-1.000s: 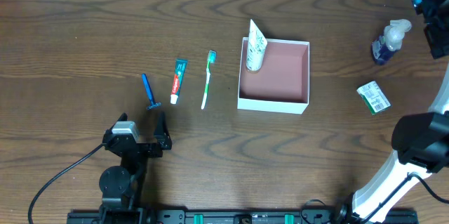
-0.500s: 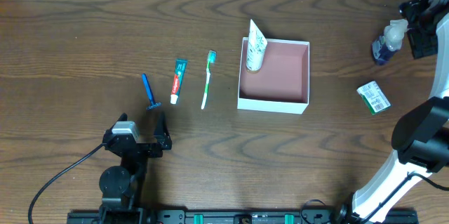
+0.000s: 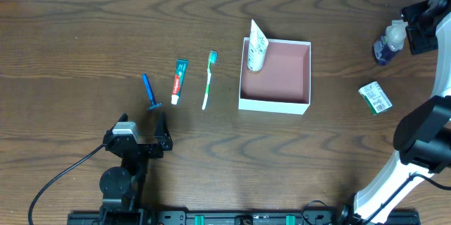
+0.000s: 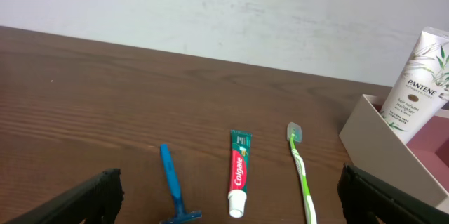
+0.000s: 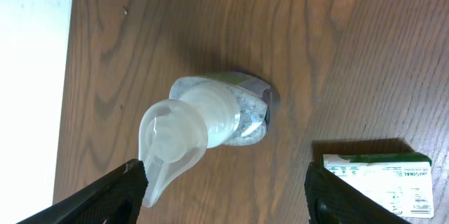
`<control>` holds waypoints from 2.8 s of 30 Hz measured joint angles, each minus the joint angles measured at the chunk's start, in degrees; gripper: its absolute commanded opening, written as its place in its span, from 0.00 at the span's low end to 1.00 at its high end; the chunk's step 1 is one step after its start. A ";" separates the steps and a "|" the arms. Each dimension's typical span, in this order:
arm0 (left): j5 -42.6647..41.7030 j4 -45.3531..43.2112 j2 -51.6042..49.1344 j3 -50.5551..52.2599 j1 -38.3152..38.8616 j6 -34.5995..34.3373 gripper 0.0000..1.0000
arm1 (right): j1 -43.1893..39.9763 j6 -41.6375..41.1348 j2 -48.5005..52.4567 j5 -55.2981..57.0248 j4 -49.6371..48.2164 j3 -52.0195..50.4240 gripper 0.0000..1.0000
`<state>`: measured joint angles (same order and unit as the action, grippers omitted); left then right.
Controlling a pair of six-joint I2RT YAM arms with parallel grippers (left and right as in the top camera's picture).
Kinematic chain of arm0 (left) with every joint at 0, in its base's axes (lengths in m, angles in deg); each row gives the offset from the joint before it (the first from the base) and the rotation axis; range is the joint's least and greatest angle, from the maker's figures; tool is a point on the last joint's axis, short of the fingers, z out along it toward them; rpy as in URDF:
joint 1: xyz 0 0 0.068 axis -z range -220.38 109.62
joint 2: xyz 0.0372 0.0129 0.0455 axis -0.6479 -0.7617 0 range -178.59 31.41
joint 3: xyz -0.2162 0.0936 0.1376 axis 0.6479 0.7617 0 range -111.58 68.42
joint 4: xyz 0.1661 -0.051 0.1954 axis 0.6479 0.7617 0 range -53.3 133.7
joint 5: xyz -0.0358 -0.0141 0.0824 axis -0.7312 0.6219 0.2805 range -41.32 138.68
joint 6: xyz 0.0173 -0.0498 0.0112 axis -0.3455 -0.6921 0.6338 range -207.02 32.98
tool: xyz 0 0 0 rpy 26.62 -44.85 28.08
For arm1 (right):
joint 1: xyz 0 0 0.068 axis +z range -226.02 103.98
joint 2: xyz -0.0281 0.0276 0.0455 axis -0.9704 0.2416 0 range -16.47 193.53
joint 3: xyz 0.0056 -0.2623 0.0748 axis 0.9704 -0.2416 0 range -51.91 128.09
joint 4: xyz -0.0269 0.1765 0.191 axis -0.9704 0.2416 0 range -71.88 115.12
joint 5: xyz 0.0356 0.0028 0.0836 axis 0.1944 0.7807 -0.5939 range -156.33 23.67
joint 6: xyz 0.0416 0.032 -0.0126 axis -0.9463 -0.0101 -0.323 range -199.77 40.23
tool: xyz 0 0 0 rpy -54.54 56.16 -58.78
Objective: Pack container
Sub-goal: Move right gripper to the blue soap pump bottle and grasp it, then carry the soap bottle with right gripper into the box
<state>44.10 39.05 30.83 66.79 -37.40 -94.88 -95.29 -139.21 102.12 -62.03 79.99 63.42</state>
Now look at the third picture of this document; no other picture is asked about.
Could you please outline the green Dettol soap box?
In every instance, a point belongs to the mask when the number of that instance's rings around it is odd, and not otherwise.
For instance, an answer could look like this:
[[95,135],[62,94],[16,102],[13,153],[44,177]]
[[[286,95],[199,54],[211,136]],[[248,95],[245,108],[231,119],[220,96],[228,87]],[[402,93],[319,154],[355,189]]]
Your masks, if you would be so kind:
[[378,115],[393,107],[393,104],[376,81],[361,87],[358,92],[364,98],[373,115]]

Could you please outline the green white toothbrush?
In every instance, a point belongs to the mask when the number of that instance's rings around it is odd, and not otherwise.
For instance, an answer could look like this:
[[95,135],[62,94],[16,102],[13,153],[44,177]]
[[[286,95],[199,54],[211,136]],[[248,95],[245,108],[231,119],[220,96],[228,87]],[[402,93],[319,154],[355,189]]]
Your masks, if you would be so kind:
[[204,93],[204,99],[202,102],[202,110],[206,109],[208,98],[209,98],[209,88],[210,88],[211,77],[212,77],[211,65],[216,63],[217,58],[218,58],[218,52],[211,50],[209,52],[209,60],[208,60],[208,64],[207,64],[207,80],[206,80],[206,89],[205,89],[205,93]]

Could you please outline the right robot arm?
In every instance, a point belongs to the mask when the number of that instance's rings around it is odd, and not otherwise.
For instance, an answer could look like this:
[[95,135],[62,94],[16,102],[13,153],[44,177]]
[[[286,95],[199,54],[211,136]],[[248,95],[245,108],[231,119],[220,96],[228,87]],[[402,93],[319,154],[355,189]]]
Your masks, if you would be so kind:
[[387,43],[405,40],[413,55],[437,51],[431,98],[398,124],[388,163],[338,212],[334,224],[419,224],[416,212],[397,204],[423,181],[445,190],[432,176],[450,166],[450,0],[427,0],[404,7],[401,21],[387,29]]

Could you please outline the blue foam soap bottle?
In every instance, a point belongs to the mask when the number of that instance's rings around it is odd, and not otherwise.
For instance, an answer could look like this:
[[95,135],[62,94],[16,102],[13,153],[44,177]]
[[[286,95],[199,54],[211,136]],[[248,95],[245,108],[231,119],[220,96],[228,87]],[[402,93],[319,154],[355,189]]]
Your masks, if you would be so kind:
[[373,55],[376,63],[386,66],[404,47],[408,22],[393,20],[385,32],[373,43]]

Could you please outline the white Pantene tube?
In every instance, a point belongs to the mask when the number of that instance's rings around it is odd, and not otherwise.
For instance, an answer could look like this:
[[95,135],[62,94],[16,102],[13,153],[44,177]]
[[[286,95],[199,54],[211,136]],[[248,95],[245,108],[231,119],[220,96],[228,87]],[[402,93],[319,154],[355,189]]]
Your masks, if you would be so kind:
[[251,73],[258,73],[264,65],[268,40],[254,20],[251,21],[247,68]]

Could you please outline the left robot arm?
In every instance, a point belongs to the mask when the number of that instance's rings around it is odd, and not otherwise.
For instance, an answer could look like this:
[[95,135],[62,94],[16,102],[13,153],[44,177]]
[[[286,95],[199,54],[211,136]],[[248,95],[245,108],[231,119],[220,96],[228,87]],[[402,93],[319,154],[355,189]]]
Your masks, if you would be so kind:
[[154,213],[141,208],[141,196],[148,172],[148,161],[163,157],[173,149],[166,115],[158,116],[155,143],[138,143],[136,123],[123,114],[104,135],[105,149],[121,158],[121,165],[107,169],[99,181],[103,193],[99,218],[95,224],[153,224]]

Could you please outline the Colgate toothpaste tube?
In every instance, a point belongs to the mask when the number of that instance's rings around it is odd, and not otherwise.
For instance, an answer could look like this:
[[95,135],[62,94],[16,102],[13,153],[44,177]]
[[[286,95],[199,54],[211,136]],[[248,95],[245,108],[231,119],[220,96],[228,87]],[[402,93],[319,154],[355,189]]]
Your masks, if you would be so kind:
[[176,105],[180,98],[181,89],[183,86],[183,81],[185,78],[185,73],[187,70],[189,61],[186,59],[178,59],[175,69],[175,79],[173,83],[173,89],[171,94],[171,104]]

